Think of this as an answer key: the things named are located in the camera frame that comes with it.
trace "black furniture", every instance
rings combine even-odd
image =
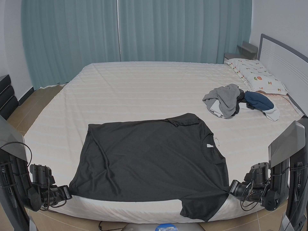
[[[224,61],[232,58],[243,58],[243,59],[256,59],[258,47],[243,41],[242,45],[237,45],[239,54],[225,53]]]
[[[0,115],[7,120],[19,105],[9,75],[0,77]]]

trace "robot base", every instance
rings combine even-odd
[[[204,231],[198,223],[172,223],[159,227],[160,224],[129,223],[122,231]]]

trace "teal curtain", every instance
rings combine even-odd
[[[35,89],[90,63],[120,61],[117,0],[22,0],[22,37]]]
[[[249,41],[252,0],[119,0],[122,61],[222,63]]]

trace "pillow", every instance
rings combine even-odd
[[[251,91],[287,95],[286,87],[259,60],[233,58],[225,61]]]

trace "bed sheet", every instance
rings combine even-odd
[[[229,182],[243,181],[250,167],[268,161],[268,145],[300,115],[280,95],[271,95],[280,110],[276,122],[258,110],[240,110],[231,119],[212,115],[202,102],[210,90],[230,83],[244,91],[238,75],[224,64],[177,62],[95,63],[83,70],[44,108],[25,135],[32,163],[52,169],[57,185],[69,184],[79,164],[88,124],[165,119],[194,113],[214,133],[225,156]],[[73,196],[57,211],[94,220],[134,223],[201,222],[182,217],[180,200],[111,202]],[[229,196],[210,221],[250,212]]]

